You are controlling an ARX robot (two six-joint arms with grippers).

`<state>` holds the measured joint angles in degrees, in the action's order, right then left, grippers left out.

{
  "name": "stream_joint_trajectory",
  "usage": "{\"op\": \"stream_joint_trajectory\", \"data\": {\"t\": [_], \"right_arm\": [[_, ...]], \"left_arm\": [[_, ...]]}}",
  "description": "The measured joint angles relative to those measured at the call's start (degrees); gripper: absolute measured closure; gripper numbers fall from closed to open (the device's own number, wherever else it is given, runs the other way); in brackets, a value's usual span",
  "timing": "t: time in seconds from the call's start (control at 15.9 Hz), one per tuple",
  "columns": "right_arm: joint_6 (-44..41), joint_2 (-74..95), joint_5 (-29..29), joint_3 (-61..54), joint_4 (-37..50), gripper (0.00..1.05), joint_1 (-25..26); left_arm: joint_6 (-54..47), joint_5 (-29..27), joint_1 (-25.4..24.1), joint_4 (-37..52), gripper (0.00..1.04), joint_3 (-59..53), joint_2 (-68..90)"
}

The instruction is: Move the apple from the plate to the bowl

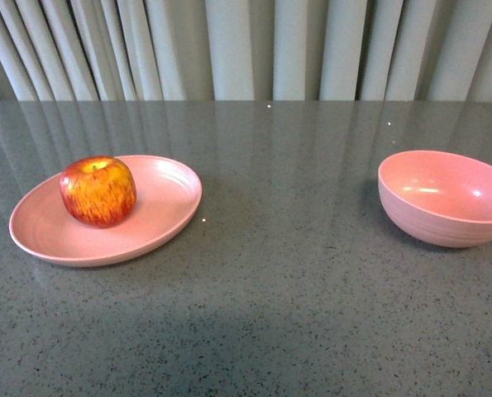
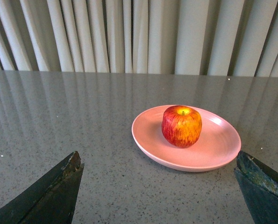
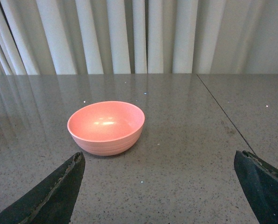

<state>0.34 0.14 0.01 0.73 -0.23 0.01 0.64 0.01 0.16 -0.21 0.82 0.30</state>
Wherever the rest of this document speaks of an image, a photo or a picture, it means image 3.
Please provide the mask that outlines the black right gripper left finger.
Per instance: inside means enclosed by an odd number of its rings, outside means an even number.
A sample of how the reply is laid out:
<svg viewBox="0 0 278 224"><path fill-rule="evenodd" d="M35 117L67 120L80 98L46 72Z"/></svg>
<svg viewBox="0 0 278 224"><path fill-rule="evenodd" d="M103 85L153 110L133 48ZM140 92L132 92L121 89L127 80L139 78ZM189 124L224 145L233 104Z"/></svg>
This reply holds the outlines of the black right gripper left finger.
<svg viewBox="0 0 278 224"><path fill-rule="evenodd" d="M0 224L68 224L85 170L75 153L33 189L0 213Z"/></svg>

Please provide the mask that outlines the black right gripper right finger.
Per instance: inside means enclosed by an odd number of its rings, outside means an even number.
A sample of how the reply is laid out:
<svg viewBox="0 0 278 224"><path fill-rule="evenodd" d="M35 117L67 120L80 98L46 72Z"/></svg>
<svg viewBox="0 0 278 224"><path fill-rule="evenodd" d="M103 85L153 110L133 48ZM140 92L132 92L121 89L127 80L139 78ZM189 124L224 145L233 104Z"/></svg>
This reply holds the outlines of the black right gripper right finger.
<svg viewBox="0 0 278 224"><path fill-rule="evenodd" d="M234 168L261 224L278 224L278 169L248 151L236 151Z"/></svg>

